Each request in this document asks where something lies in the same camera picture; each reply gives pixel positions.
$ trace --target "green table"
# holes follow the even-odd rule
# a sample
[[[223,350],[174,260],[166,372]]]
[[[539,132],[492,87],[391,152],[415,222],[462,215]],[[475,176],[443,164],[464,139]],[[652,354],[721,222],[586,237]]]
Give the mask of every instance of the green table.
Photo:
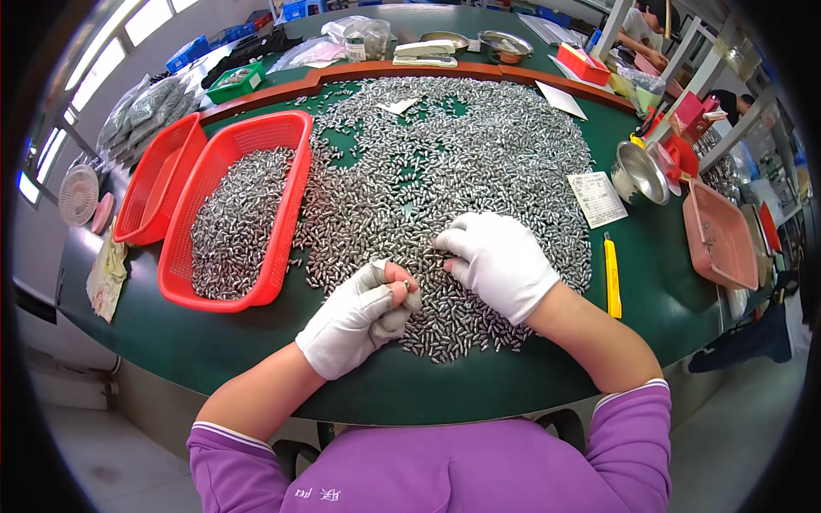
[[[550,49],[507,13],[450,6],[393,5],[363,8],[364,16],[383,18],[394,30],[409,26],[421,34],[452,30],[473,35],[499,29],[527,38],[535,54],[525,66],[554,72]],[[319,27],[345,12],[310,16],[286,25],[291,37],[319,33]],[[469,59],[478,55],[467,54]],[[281,83],[301,78],[305,68],[268,77]],[[300,106],[307,108],[317,102]],[[635,117],[579,100],[589,117],[580,122],[596,171],[609,171],[616,144],[635,128]],[[207,127],[211,136],[230,122],[293,108],[273,105]],[[122,197],[124,181],[110,187]],[[653,348],[662,366],[707,345],[720,334],[726,305],[717,287],[696,275],[690,265],[682,198],[592,230],[594,277],[585,297],[606,309],[604,255],[606,229],[616,243],[621,281],[622,322]],[[61,311],[94,339],[123,358],[161,378],[210,394],[228,379],[252,367],[294,339],[319,308],[323,294],[305,285],[305,271],[291,270],[272,304],[238,314],[207,314],[168,303],[159,294],[157,262],[162,242],[133,247],[112,324],[94,315],[85,294],[97,239],[86,228],[72,228],[62,255],[65,275],[57,298]],[[585,371],[563,350],[544,339],[527,341],[522,352],[472,352],[453,364],[434,365],[385,346],[359,369],[315,393],[295,416],[350,424],[449,424],[495,419],[551,408],[597,394]]]

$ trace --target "stainless steel bowl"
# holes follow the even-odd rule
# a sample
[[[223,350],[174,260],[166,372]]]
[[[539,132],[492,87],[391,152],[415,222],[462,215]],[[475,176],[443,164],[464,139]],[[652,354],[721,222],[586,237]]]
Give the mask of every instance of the stainless steel bowl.
[[[628,204],[665,205],[670,201],[670,187],[662,170],[646,151],[631,142],[616,146],[610,177],[616,192]]]
[[[428,32],[427,34],[422,34],[419,41],[433,41],[435,39],[448,39],[453,42],[453,47],[456,49],[456,53],[453,54],[453,57],[459,57],[463,53],[467,52],[467,45],[469,41],[464,35],[457,34],[456,32],[447,32],[446,30]]]
[[[533,47],[524,39],[498,30],[482,30],[477,34],[479,51],[493,64],[516,65],[533,54]]]

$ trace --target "white glove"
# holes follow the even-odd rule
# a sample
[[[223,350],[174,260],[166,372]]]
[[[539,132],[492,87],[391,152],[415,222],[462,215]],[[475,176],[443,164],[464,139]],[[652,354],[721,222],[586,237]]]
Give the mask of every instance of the white glove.
[[[514,326],[559,281],[533,232],[508,216],[463,213],[433,246],[459,255],[445,263],[445,270]]]
[[[397,282],[389,286],[387,262],[369,263],[338,286],[296,336],[296,345],[323,378],[340,378],[389,340],[405,336],[405,323],[422,305],[421,292],[411,275],[395,264],[388,275]],[[394,308],[394,294],[406,293],[403,279],[415,290]]]

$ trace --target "green plastic crate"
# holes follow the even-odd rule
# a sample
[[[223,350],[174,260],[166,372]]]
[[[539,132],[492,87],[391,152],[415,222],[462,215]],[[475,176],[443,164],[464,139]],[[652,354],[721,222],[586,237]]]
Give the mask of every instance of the green plastic crate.
[[[251,73],[249,73],[242,82],[217,87],[220,80],[242,68],[251,69]],[[232,70],[222,73],[213,85],[205,91],[205,93],[209,98],[211,98],[211,101],[217,105],[220,103],[225,103],[228,100],[233,100],[234,98],[239,98],[243,94],[253,93],[254,89],[256,89],[260,84],[262,84],[262,81],[265,80],[265,74],[262,69],[262,62],[254,62],[253,64],[249,64],[247,66],[235,67]]]

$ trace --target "jeans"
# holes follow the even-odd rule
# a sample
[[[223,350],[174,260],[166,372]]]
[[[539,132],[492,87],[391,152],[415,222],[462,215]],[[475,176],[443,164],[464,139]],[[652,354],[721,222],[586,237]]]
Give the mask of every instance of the jeans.
[[[695,353],[688,369],[692,373],[706,373],[727,369],[759,356],[767,356],[775,363],[783,364],[792,358],[784,313],[783,303],[771,303],[757,323],[724,333],[705,347],[705,350],[713,349],[709,353]]]

